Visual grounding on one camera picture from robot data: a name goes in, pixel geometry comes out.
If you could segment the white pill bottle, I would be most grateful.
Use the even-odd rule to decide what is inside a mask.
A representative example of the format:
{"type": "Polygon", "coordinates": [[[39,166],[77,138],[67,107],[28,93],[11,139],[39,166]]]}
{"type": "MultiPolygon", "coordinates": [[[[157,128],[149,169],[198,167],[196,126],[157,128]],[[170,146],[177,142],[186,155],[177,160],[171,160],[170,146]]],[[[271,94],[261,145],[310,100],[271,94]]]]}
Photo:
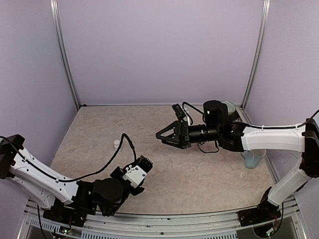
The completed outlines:
{"type": "Polygon", "coordinates": [[[113,145],[114,145],[114,149],[118,149],[120,147],[120,141],[119,140],[115,140],[113,145]]]}

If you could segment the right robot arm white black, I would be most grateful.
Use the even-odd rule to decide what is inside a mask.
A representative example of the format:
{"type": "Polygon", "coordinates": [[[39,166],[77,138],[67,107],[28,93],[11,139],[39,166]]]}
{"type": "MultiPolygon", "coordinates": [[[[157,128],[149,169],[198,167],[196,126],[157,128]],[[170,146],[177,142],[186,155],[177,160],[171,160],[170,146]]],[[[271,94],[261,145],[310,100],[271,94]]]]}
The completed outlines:
{"type": "Polygon", "coordinates": [[[227,105],[217,100],[203,104],[203,124],[189,125],[185,109],[172,105],[177,120],[156,133],[162,143],[180,149],[194,143],[215,141],[219,147],[232,152],[260,149],[300,152],[300,163],[274,187],[269,188],[255,209],[255,217],[265,221],[291,194],[312,178],[319,176],[319,127],[313,118],[302,124],[288,126],[256,126],[231,122],[227,105]]]}

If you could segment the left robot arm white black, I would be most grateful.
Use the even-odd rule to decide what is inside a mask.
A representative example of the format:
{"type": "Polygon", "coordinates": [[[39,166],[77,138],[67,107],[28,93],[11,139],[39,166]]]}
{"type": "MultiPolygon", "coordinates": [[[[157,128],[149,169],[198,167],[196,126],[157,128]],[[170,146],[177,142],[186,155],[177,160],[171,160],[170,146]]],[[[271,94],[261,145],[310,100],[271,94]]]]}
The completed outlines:
{"type": "Polygon", "coordinates": [[[0,138],[0,177],[20,186],[40,208],[43,217],[81,227],[87,215],[100,210],[113,216],[130,195],[144,191],[142,184],[153,167],[144,156],[117,167],[109,178],[94,182],[83,177],[68,178],[37,160],[24,146],[19,134],[0,138]]]}

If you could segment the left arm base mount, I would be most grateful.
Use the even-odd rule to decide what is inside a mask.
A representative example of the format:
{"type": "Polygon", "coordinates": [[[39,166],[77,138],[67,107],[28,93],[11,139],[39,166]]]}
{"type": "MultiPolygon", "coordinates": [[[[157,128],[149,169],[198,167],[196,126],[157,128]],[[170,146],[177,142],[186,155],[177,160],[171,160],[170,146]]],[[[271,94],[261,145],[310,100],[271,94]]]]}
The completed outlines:
{"type": "Polygon", "coordinates": [[[87,215],[82,212],[76,212],[70,208],[63,208],[44,210],[43,217],[45,219],[69,226],[83,227],[87,215]]]}

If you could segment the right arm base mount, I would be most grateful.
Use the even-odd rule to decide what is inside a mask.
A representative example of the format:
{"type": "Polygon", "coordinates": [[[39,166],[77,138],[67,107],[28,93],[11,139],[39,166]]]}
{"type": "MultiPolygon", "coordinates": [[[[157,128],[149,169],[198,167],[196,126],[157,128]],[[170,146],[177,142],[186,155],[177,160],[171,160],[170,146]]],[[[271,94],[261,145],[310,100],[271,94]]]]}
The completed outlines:
{"type": "Polygon", "coordinates": [[[238,217],[240,225],[245,227],[280,218],[281,212],[278,208],[274,210],[268,208],[251,208],[239,211],[238,217]]]}

